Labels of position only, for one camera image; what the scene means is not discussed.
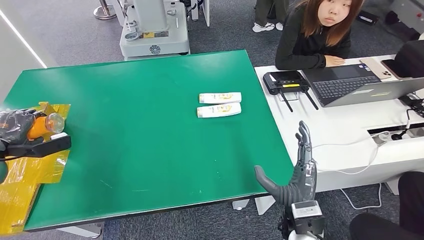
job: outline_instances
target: white wall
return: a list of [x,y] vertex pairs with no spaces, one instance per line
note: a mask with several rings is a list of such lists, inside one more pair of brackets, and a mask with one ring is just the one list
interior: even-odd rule
[[[9,0],[0,0],[0,11],[9,19],[47,67],[57,66],[57,63],[41,42],[28,31],[27,26]],[[13,32],[0,13],[0,103],[4,101],[23,70],[40,68],[43,68],[41,63]]]

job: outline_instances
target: orange bottle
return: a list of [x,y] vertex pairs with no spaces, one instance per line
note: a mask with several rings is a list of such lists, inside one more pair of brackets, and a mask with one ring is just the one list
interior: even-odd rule
[[58,113],[52,113],[48,116],[37,118],[34,125],[28,132],[28,139],[33,140],[43,136],[46,133],[59,134],[65,128],[65,119]]

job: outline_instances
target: black glove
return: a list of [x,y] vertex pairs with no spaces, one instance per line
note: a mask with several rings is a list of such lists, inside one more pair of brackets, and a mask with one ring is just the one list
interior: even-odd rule
[[27,134],[36,118],[45,116],[44,113],[34,109],[1,111],[0,152],[6,151],[8,145],[22,145],[26,143],[28,141]]

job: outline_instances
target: robotic hand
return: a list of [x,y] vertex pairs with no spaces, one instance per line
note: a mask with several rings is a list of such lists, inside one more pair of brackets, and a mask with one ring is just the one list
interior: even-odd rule
[[286,186],[279,186],[269,179],[261,166],[254,166],[256,179],[260,185],[270,193],[275,201],[282,206],[293,203],[314,200],[317,186],[317,166],[312,158],[311,136],[303,121],[299,122],[297,164],[294,166],[293,176]]
[[[22,145],[28,141],[27,134],[33,126],[36,118],[45,117],[42,112],[34,109],[0,112],[0,183],[4,181],[8,173],[5,161],[8,146]],[[33,143],[40,143],[43,138],[36,139]]]
[[71,147],[69,136],[47,142],[43,142],[43,137],[39,135],[34,137],[35,139],[29,139],[29,132],[36,120],[46,116],[34,109],[0,112],[0,184],[3,183],[9,171],[5,161],[22,157],[42,158]]
[[288,239],[290,230],[296,230],[297,234],[306,234],[307,232],[315,232],[321,234],[324,229],[324,217],[321,214],[308,216],[309,218],[299,218],[293,215],[293,209],[304,207],[296,205],[296,203],[311,201],[307,203],[308,207],[318,209],[319,205],[315,198],[315,190],[317,186],[317,166],[312,158],[311,136],[307,125],[299,122],[299,133],[296,133],[298,141],[297,163],[294,166],[293,175],[288,185],[280,186],[269,179],[261,166],[254,167],[256,180],[260,185],[270,193],[275,201],[284,207],[285,217],[279,229],[282,231],[283,239]]

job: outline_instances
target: white table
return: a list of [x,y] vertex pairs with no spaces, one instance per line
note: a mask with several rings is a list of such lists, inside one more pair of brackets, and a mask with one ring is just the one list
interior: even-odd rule
[[[394,55],[376,56],[380,62],[392,59]],[[347,59],[346,65],[359,64],[360,58]],[[309,127],[312,147],[321,144],[348,144],[347,146],[322,146],[313,149],[312,156],[317,161],[318,169],[341,170],[354,173],[365,168],[377,147],[367,130],[403,126],[407,123],[408,109],[399,100],[369,102],[346,106],[321,107],[319,101],[309,90],[312,99],[318,105],[316,110],[304,93],[298,101],[290,101],[294,112],[290,112],[285,102],[276,95],[271,95],[262,77],[267,72],[275,72],[275,66],[255,67],[258,80],[262,86],[269,108],[275,119],[281,138],[284,141],[293,164],[297,161],[298,141],[295,133],[299,121],[303,120]],[[396,80],[394,77],[385,81]],[[424,90],[417,94],[424,97]],[[424,118],[409,112],[411,124],[424,123]],[[384,183],[397,188],[396,177],[407,171],[424,170],[424,137],[391,141],[378,149],[372,165],[364,172],[346,175],[335,171],[318,171],[317,192]],[[255,199],[258,213],[263,214],[274,202],[271,196]]]

